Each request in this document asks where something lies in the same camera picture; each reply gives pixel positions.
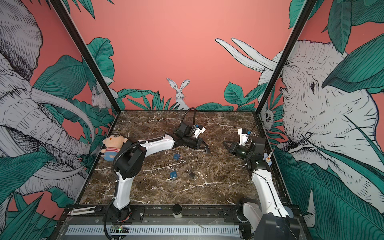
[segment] small jar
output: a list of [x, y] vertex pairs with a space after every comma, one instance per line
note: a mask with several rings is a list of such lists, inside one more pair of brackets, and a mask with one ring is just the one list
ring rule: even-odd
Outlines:
[[181, 213], [182, 207], [180, 204], [175, 204], [172, 207], [172, 213], [174, 217], [183, 217], [183, 214]]

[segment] wall mural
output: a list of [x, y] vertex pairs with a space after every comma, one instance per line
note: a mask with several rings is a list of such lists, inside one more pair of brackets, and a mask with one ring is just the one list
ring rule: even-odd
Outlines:
[[[71, 56], [58, 59], [31, 86], [43, 34], [20, 0], [0, 0], [0, 9], [0, 239], [38, 240], [52, 233], [56, 221], [36, 212], [43, 195], [31, 204], [23, 196], [49, 191], [58, 207], [73, 204], [114, 116], [100, 91], [94, 106], [74, 98], [86, 84], [94, 89], [96, 80], [84, 61]], [[108, 55], [101, 60], [108, 62]], [[104, 73], [113, 77], [111, 68]], [[64, 119], [82, 126], [85, 137], [70, 136]], [[17, 211], [8, 209], [12, 200]]]
[[[290, 27], [304, 2], [291, 2]], [[275, 97], [273, 89], [262, 109], [290, 197], [317, 240], [384, 239], [384, 154], [376, 140], [382, 103], [372, 98], [384, 91], [384, 34], [345, 52], [352, 26], [384, 23], [383, 16], [383, 0], [334, 0], [325, 28], [331, 42], [298, 41], [280, 93]], [[262, 71], [262, 84], [279, 55], [269, 60], [232, 40], [253, 60], [217, 41], [241, 64]]]

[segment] black knob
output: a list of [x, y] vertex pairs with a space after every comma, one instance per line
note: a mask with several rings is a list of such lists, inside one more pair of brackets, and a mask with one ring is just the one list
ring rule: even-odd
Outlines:
[[173, 214], [175, 215], [178, 215], [181, 213], [181, 210], [182, 210], [182, 207], [180, 204], [175, 204], [173, 207], [172, 207], [172, 212]]

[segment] rabbit face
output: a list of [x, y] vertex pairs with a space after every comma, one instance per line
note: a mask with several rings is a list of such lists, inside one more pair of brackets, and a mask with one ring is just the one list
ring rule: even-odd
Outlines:
[[177, 87], [177, 84], [172, 81], [171, 79], [167, 78], [169, 85], [176, 90], [176, 99], [183, 99], [184, 94], [183, 94], [183, 88], [185, 88], [189, 84], [189, 79], [184, 80], [180, 86], [180, 88]]

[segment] small figurine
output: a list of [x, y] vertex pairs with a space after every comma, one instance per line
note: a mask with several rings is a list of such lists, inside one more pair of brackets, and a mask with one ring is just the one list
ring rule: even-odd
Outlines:
[[108, 162], [113, 161], [117, 153], [120, 151], [122, 145], [127, 142], [127, 138], [121, 135], [111, 135], [103, 140], [103, 143], [107, 148], [100, 150], [101, 155]]

